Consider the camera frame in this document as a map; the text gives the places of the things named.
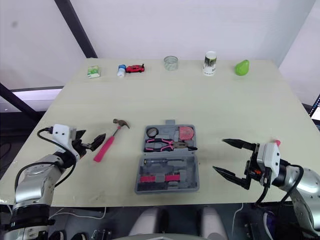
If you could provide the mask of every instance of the green pear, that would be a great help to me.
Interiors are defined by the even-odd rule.
[[[235,74],[239,76],[244,76],[249,72],[249,60],[243,60],[235,65],[234,68]]]

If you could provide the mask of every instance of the green box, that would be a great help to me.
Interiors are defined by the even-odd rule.
[[[100,77],[100,67],[99,66],[90,66],[88,67],[88,77],[90,79]]]

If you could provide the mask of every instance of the beige tabletop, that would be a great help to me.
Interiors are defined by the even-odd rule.
[[[118,65],[145,65],[145,72],[117,77]],[[234,61],[220,60],[214,76],[202,74],[202,61],[181,60],[167,71],[162,60],[88,59],[62,89],[0,181],[0,204],[14,203],[14,181],[19,169],[55,147],[36,132],[56,123],[85,129],[95,136],[116,128],[114,118],[127,120],[100,163],[88,151],[63,184],[55,189],[53,206],[114,207],[255,202],[263,191],[252,181],[250,190],[215,172],[226,168],[244,177],[251,152],[223,143],[237,138],[251,143],[281,140],[281,158],[320,173],[320,133],[292,93],[277,67],[253,60],[246,76],[234,73]],[[88,79],[88,66],[99,65],[101,77]],[[199,183],[197,192],[137,195],[138,162],[147,125],[195,126]],[[265,201],[278,201],[285,192],[272,186]]]

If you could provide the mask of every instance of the gray toolbox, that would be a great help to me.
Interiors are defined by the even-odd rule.
[[[193,136],[181,141],[180,127],[192,128]],[[149,137],[147,131],[154,128],[156,132],[152,134],[153,137]],[[170,140],[187,147],[173,148],[167,144]],[[139,161],[135,192],[146,194],[197,191],[199,172],[196,146],[196,129],[193,125],[176,125],[175,120],[166,120],[165,125],[147,126],[142,148],[144,155]]]

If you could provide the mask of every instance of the red toy car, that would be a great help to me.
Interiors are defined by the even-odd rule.
[[[142,65],[132,65],[132,66],[127,66],[125,69],[125,72],[130,74],[130,73],[141,73],[145,71],[145,64]]]

